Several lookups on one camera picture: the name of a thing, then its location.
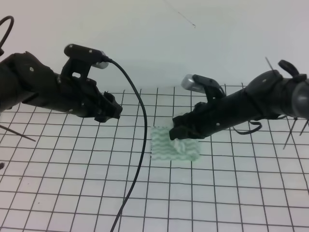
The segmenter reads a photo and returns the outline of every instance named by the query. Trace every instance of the robotic arm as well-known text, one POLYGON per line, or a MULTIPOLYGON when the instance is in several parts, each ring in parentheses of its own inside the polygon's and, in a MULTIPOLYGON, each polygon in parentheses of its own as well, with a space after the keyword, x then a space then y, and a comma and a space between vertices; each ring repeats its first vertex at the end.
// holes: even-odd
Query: robotic arm
MULTIPOLYGON (((299 74, 285 60, 281 60, 279 65, 292 79, 283 78, 277 70, 271 70, 253 79, 244 89, 228 96, 215 80, 187 75, 182 87, 205 93, 208 102, 200 102, 192 112, 173 118, 174 128, 169 132, 170 138, 203 139, 246 121, 277 119, 280 115, 309 119, 307 75, 299 74)), ((260 126, 242 134, 255 132, 262 127, 259 122, 252 124, 260 126)))
POLYGON ((98 122, 119 119, 122 107, 115 97, 107 92, 101 94, 97 83, 87 78, 91 66, 107 67, 105 54, 74 44, 64 52, 69 60, 61 74, 54 73, 29 52, 10 55, 0 62, 0 112, 22 102, 79 117, 94 117, 98 122))

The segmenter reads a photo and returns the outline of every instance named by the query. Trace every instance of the white surface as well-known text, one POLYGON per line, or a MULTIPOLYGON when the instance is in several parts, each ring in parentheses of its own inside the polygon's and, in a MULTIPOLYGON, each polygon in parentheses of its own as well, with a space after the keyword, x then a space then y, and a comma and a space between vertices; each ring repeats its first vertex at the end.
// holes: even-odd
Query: white surface
MULTIPOLYGON (((227 92, 240 88, 227 87, 227 92)), ((147 106, 153 112, 149 127, 170 125, 176 109, 187 111, 173 107, 175 102, 205 100, 178 96, 190 94, 178 88, 141 92, 153 93, 141 94, 144 102, 157 103, 147 106), (158 101, 170 96, 172 101, 158 101)), ((110 120, 99 125, 26 105, 1 114, 2 125, 37 141, 0 130, 0 162, 6 163, 0 171, 1 232, 109 231, 132 184, 143 135, 137 105, 127 105, 135 96, 115 96, 125 108, 118 124, 110 120)), ((263 131, 252 138, 224 130, 200 141, 201 156, 193 163, 152 161, 147 141, 120 232, 309 231, 308 128, 298 136, 304 122, 297 122, 285 150, 286 119, 262 120, 263 131), (277 137, 284 139, 274 144, 277 137)), ((247 130, 248 124, 237 128, 247 130)))
MULTIPOLYGON (((179 85, 188 73, 246 84, 269 70, 265 56, 274 68, 286 59, 309 73, 308 7, 308 0, 1 0, 0 17, 16 19, 3 57, 29 51, 59 73, 64 47, 75 43, 105 51, 139 87, 179 85)), ((89 77, 101 91, 128 86, 112 65, 89 77)))

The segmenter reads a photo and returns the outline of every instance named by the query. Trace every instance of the wavy pattern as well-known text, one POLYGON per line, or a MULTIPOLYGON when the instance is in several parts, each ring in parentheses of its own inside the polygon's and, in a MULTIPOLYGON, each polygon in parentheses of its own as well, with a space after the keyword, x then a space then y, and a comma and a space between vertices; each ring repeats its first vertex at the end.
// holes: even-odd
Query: wavy pattern
POLYGON ((194 161, 200 154, 199 143, 194 139, 169 139, 169 128, 153 127, 151 129, 151 158, 153 160, 190 160, 194 161))

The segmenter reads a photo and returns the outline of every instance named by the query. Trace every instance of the white backdrop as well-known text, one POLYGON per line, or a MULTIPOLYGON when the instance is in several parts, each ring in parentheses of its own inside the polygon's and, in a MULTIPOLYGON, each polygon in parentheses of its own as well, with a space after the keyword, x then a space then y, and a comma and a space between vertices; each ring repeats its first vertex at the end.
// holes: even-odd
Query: white backdrop
MULTIPOLYGON (((74 43, 103 50, 139 87, 188 73, 239 85, 269 70, 265 56, 309 73, 308 9, 308 0, 0 0, 0 17, 15 17, 2 58, 29 51, 59 73, 74 43)), ((102 91, 128 86, 112 65, 89 77, 102 91)))

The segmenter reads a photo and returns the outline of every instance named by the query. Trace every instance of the cloth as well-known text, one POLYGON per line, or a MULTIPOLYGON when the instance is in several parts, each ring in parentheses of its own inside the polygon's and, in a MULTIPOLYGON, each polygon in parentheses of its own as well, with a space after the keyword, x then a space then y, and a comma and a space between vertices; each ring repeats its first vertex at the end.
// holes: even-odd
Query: cloth
POLYGON ((200 154, 199 142, 194 139, 170 140, 169 128, 151 128, 152 160, 190 160, 195 161, 200 154))

